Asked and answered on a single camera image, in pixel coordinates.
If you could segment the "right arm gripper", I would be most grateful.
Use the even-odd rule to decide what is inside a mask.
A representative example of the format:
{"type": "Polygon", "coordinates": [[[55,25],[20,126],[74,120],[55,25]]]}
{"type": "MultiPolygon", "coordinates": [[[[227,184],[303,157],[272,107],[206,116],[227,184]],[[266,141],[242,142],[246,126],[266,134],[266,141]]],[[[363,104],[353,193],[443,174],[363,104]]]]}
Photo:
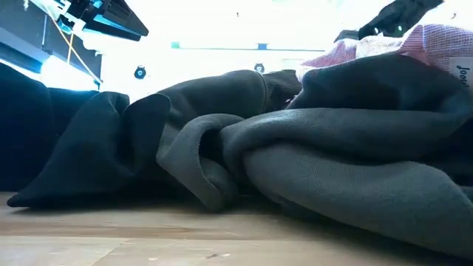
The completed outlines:
{"type": "Polygon", "coordinates": [[[443,0],[395,0],[383,7],[370,22],[357,30],[342,30],[334,40],[358,40],[371,35],[400,38],[443,0]]]}

